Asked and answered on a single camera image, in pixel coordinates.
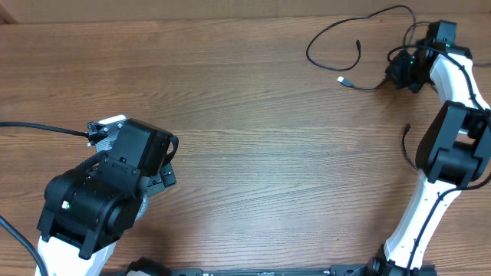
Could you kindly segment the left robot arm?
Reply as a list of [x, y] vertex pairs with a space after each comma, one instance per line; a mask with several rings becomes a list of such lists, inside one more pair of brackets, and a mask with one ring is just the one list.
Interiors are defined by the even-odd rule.
[[96, 153], [55, 176], [38, 221], [37, 275], [98, 275], [150, 196], [173, 186], [179, 139], [124, 115], [87, 125]]

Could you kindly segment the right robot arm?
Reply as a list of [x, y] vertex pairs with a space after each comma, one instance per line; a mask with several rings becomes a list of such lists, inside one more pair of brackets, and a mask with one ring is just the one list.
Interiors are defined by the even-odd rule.
[[417, 93], [425, 84], [442, 105], [417, 148], [418, 182], [394, 233], [356, 275], [434, 275], [423, 255], [449, 205], [477, 179], [490, 160], [490, 107], [473, 78], [469, 48], [455, 44], [456, 23], [435, 21], [425, 38], [391, 50], [386, 78]]

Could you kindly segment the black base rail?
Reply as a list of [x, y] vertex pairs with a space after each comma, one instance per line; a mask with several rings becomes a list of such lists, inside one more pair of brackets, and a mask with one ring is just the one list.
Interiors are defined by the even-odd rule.
[[280, 268], [204, 271], [197, 268], [173, 269], [171, 276], [351, 276], [363, 275], [364, 264], [333, 264], [329, 268]]

